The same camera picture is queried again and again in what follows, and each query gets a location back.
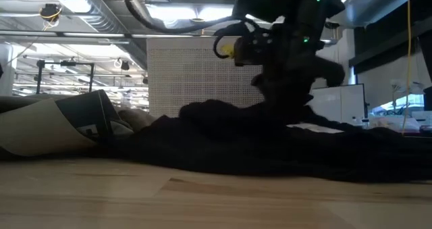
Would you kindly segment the black fleece garment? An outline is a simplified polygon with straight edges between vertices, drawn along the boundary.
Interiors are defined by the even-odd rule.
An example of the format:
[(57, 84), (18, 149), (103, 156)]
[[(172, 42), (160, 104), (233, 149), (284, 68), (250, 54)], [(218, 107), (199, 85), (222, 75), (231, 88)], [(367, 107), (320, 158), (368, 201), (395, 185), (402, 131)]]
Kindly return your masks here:
[[(344, 76), (340, 64), (321, 57), (271, 66), (252, 81), (263, 102), (245, 108), (219, 100), (190, 103), (177, 117), (161, 116), (107, 148), (116, 158), (191, 172), (360, 183), (432, 180), (431, 139), (333, 122), (309, 107), (316, 79), (339, 86)], [(300, 123), (342, 132), (288, 127)]]

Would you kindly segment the beige grey trousers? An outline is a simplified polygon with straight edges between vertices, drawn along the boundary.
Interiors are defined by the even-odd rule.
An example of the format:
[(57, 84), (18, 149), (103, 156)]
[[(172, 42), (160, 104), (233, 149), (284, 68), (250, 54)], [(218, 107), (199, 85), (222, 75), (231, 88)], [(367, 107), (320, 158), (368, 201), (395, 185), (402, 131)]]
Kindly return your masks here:
[(105, 91), (0, 96), (0, 160), (86, 151), (131, 134)]

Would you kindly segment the yellow tag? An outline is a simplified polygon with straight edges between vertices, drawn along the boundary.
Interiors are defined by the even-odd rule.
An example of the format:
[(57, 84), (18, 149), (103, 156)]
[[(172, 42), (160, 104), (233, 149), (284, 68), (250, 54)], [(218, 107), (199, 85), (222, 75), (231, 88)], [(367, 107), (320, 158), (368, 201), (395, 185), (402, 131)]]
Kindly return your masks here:
[(225, 44), (221, 47), (222, 57), (233, 59), (235, 55), (235, 49), (233, 44)]

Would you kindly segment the white cabinet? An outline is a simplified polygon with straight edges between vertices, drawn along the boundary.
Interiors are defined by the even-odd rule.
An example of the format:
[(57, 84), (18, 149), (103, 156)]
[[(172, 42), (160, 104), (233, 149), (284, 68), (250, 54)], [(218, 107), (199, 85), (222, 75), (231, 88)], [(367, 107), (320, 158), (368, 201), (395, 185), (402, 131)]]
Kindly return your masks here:
[(360, 125), (367, 116), (363, 84), (316, 88), (310, 94), (313, 99), (308, 105), (317, 115), (328, 120)]

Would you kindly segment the white paper sheet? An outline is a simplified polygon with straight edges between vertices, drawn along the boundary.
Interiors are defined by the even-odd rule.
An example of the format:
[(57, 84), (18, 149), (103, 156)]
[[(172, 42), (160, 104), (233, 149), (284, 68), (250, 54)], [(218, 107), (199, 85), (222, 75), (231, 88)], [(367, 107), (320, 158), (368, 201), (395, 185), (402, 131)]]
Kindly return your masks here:
[(342, 132), (341, 130), (337, 130), (337, 129), (333, 129), (333, 128), (327, 128), (324, 126), (318, 126), (316, 124), (308, 124), (308, 123), (289, 124), (288, 127), (289, 128), (301, 128), (301, 129), (310, 130), (313, 132), (323, 132), (323, 133), (330, 133), (330, 134)]

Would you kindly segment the white perforated laundry basket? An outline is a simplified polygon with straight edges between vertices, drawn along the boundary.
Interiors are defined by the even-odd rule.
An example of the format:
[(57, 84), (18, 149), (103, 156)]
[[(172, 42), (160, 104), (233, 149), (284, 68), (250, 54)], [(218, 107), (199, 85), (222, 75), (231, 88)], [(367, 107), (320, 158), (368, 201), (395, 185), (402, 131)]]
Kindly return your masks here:
[(152, 116), (176, 117), (193, 102), (216, 99), (237, 107), (263, 101), (251, 80), (260, 66), (236, 67), (213, 52), (213, 36), (146, 40), (148, 101)]

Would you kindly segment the bright ceiling light panel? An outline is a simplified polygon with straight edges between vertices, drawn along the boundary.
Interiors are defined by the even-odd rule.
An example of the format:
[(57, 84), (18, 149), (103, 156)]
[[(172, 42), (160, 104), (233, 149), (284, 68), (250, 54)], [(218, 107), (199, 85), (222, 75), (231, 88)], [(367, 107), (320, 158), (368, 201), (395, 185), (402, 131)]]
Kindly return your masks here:
[(204, 6), (197, 9), (192, 6), (157, 6), (147, 5), (147, 9), (153, 18), (171, 22), (174, 20), (201, 19), (204, 21), (218, 20), (231, 16), (233, 7), (228, 6)]

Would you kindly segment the taupe cloth garment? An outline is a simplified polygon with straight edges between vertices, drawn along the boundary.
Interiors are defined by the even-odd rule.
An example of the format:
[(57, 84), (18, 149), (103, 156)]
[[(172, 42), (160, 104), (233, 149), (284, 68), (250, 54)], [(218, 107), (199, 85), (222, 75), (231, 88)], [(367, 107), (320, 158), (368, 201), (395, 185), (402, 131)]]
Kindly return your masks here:
[(150, 126), (157, 118), (141, 109), (121, 109), (119, 117), (129, 124), (134, 132)]

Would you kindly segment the white pillar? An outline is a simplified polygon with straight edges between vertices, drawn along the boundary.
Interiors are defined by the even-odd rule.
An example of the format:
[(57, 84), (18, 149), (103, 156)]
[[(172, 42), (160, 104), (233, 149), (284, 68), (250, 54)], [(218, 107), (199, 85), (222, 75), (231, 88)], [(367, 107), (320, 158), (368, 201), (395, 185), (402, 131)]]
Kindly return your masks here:
[(0, 96), (12, 96), (16, 71), (16, 60), (12, 59), (16, 53), (12, 45), (0, 43), (0, 65), (3, 70), (0, 77)]

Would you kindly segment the silver ceiling duct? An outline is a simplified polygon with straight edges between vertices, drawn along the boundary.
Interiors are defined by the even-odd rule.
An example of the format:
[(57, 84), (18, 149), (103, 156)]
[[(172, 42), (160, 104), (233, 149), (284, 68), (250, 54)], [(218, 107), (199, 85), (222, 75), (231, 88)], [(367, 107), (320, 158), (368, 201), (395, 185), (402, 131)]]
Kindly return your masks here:
[(103, 0), (59, 0), (98, 33), (129, 34)]

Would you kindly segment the black background stand frame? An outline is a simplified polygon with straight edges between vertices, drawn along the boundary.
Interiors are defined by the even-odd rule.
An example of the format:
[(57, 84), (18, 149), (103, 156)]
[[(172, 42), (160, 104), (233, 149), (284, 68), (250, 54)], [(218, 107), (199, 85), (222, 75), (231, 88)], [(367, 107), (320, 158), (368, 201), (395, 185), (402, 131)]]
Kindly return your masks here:
[(66, 66), (66, 67), (68, 67), (68, 66), (90, 66), (90, 82), (89, 82), (88, 92), (92, 91), (92, 84), (93, 84), (93, 79), (94, 79), (94, 74), (95, 74), (95, 64), (94, 63), (81, 63), (81, 62), (74, 62), (74, 61), (55, 62), (55, 61), (38, 60), (36, 62), (36, 66), (38, 67), (38, 74), (37, 74), (37, 80), (36, 80), (36, 94), (39, 94), (41, 92), (41, 81), (42, 81), (43, 68), (47, 64), (58, 64), (61, 66)]

